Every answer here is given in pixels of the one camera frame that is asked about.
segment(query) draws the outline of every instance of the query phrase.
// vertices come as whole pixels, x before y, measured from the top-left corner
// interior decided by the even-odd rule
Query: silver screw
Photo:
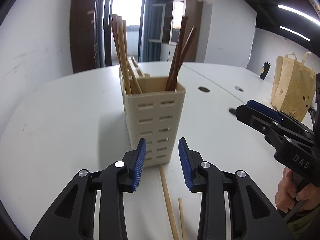
[[[115,166],[116,166],[117,168],[121,168],[121,167],[124,166],[124,162],[123,162],[123,161],[117,161],[117,162],[115,163]]]
[[[237,175],[238,175],[240,178],[244,178],[247,174],[246,174],[244,171],[238,171],[238,172],[237,172]]]
[[[88,175],[88,171],[87,170],[81,170],[81,171],[79,171],[78,174],[79,174],[80,177],[85,177],[85,176]]]
[[[208,163],[208,162],[201,162],[201,167],[203,167],[203,168],[205,168],[205,169],[207,169],[207,168],[209,168],[210,167],[210,163]]]

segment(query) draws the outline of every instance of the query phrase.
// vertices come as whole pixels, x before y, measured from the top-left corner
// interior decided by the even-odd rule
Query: glass cabinet door
[[[170,44],[176,45],[181,28],[181,20],[185,14],[186,0],[175,0],[173,2],[172,22],[170,33]]]

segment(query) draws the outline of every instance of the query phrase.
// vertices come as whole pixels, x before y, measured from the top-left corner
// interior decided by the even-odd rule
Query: human hand
[[[282,180],[279,182],[278,192],[276,193],[277,209],[287,213],[289,209],[294,207],[295,197],[298,201],[306,200],[298,212],[314,209],[320,204],[320,188],[308,184],[297,193],[297,187],[292,181],[292,174],[292,170],[287,167],[284,168]]]

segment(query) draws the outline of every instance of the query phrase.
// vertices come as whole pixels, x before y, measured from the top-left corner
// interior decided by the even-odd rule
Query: green sleeve
[[[303,232],[308,228],[315,216],[318,214],[319,210],[320,206],[309,214],[287,224],[294,235],[294,239],[298,239],[303,234]]]

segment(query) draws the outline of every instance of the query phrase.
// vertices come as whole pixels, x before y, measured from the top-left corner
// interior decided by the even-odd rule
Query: triangular cutout
[[[60,203],[54,214],[59,217],[71,218],[73,205],[76,200],[78,191],[78,185],[74,185],[74,187],[70,190],[70,192],[66,195],[64,200]]]
[[[248,197],[251,205],[252,216],[254,219],[259,219],[263,217],[268,217],[271,214],[270,209],[259,197],[257,192],[253,189],[252,186],[247,186]]]

